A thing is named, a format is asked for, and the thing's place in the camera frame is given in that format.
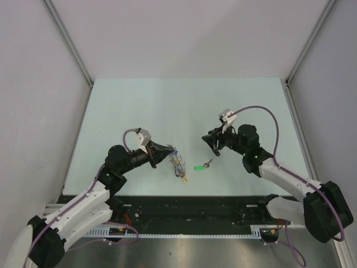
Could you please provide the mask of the silver disc keyring organiser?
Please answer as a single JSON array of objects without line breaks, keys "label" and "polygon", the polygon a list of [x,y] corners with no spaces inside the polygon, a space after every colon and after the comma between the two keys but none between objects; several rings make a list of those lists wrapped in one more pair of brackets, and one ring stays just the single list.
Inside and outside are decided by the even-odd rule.
[{"label": "silver disc keyring organiser", "polygon": [[186,163],[183,161],[181,154],[178,157],[175,157],[172,153],[171,156],[168,157],[170,163],[173,166],[173,171],[175,173],[175,177],[180,178],[182,180],[183,177],[186,177]]}]

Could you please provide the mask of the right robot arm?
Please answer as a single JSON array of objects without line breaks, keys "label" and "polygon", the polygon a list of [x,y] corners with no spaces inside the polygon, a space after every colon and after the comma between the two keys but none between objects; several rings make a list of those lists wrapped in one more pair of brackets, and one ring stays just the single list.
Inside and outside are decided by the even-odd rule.
[{"label": "right robot arm", "polygon": [[248,173],[278,185],[293,196],[293,200],[278,195],[266,197],[264,206],[257,210],[262,223],[270,224],[280,218],[306,227],[322,243],[344,240],[344,229],[353,223],[354,217],[336,183],[301,178],[275,163],[273,154],[260,145],[253,125],[242,125],[237,131],[221,126],[209,131],[202,140],[216,156],[225,147],[242,155]]}]

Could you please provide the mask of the silver key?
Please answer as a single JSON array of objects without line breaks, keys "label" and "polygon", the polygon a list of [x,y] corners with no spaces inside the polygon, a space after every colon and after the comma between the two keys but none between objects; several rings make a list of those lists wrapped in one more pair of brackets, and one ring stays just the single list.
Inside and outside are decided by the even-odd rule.
[{"label": "silver key", "polygon": [[213,159],[210,159],[208,162],[204,163],[204,168],[209,168],[212,161]]}]

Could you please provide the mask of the green key tag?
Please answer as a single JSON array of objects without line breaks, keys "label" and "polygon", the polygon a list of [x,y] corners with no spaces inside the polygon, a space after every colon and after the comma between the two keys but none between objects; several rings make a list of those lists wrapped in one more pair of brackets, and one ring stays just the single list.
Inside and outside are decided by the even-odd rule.
[{"label": "green key tag", "polygon": [[201,170],[204,170],[204,169],[205,169],[205,166],[204,166],[204,165],[194,166],[194,170],[195,170],[195,171],[201,171]]}]

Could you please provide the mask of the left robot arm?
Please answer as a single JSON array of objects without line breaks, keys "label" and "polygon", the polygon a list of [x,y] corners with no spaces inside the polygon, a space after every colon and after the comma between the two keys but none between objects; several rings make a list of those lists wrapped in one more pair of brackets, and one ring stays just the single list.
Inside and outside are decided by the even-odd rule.
[{"label": "left robot arm", "polygon": [[44,218],[32,217],[33,228],[28,252],[37,267],[55,267],[65,252],[83,235],[107,221],[119,222],[123,209],[115,194],[127,182],[125,173],[149,163],[153,169],[174,152],[173,147],[153,141],[128,152],[122,145],[112,146],[94,180],[85,190]]}]

